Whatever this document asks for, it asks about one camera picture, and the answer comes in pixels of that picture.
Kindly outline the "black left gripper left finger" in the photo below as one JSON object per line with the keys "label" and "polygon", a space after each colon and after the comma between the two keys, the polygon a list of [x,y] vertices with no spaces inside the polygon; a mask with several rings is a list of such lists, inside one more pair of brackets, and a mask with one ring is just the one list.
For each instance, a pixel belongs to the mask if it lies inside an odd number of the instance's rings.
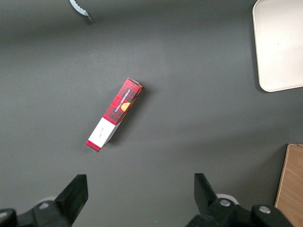
{"label": "black left gripper left finger", "polygon": [[23,214],[0,210],[2,227],[71,227],[88,200],[86,175],[77,175],[54,199],[38,203]]}

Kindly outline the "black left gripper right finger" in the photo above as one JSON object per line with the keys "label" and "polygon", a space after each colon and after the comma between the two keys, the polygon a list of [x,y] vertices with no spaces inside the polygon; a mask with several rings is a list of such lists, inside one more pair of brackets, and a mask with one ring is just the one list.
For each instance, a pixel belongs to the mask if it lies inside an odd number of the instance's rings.
{"label": "black left gripper right finger", "polygon": [[287,217],[274,206],[253,205],[246,210],[229,198],[220,198],[203,173],[194,175],[194,198],[199,215],[188,227],[291,227]]}

